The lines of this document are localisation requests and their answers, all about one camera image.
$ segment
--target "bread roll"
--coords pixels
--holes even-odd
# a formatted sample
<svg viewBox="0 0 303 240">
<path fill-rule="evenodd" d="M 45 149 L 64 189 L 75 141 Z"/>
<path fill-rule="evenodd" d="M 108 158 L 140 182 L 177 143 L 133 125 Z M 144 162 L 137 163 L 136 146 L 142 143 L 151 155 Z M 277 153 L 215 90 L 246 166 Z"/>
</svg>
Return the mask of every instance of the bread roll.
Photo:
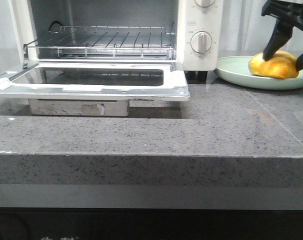
<svg viewBox="0 0 303 240">
<path fill-rule="evenodd" d="M 276 79 L 297 78 L 296 57 L 289 52 L 278 50 L 274 56 L 265 61 L 263 53 L 255 55 L 249 61 L 249 70 L 252 74 Z"/>
</svg>

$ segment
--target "light green plate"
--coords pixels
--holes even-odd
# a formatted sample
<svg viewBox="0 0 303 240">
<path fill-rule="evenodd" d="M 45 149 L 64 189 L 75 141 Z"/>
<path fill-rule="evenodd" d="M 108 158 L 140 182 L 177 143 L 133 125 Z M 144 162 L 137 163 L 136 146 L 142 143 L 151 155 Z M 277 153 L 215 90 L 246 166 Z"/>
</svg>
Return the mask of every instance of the light green plate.
<svg viewBox="0 0 303 240">
<path fill-rule="evenodd" d="M 220 57 L 214 71 L 221 79 L 244 87 L 269 90 L 303 88 L 303 70 L 297 78 L 277 79 L 253 75 L 248 69 L 252 56 Z"/>
</svg>

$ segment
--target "wire rack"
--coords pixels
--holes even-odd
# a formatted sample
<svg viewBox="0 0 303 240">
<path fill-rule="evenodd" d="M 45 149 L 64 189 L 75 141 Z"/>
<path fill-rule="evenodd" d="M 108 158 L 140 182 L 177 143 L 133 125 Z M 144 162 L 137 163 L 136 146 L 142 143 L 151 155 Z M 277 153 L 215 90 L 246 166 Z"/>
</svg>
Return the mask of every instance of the wire rack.
<svg viewBox="0 0 303 240">
<path fill-rule="evenodd" d="M 175 58 L 175 34 L 158 26 L 61 26 L 24 45 L 42 58 L 162 59 Z"/>
</svg>

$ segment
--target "oven dial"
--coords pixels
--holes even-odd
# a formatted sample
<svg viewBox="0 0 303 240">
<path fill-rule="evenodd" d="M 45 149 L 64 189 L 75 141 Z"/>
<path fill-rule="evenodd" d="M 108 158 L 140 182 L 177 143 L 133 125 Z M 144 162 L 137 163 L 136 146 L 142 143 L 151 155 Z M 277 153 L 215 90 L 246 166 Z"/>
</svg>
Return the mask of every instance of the oven dial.
<svg viewBox="0 0 303 240">
<path fill-rule="evenodd" d="M 202 8 L 208 8 L 214 2 L 215 0 L 195 0 L 195 3 Z"/>
<path fill-rule="evenodd" d="M 205 54 L 212 46 L 212 37 L 205 31 L 199 31 L 192 37 L 190 44 L 196 53 Z"/>
</svg>

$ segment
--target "gray countertop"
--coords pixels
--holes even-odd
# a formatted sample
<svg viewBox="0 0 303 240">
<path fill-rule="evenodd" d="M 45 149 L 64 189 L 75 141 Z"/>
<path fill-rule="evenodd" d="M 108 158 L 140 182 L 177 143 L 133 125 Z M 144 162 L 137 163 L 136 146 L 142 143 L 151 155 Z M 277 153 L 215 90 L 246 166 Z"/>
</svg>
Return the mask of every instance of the gray countertop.
<svg viewBox="0 0 303 240">
<path fill-rule="evenodd" d="M 0 72 L 17 64 L 0 49 Z M 27 100 L 0 99 L 0 184 L 303 187 L 303 88 L 209 72 L 189 91 L 189 102 L 131 102 L 125 118 L 34 116 Z"/>
</svg>

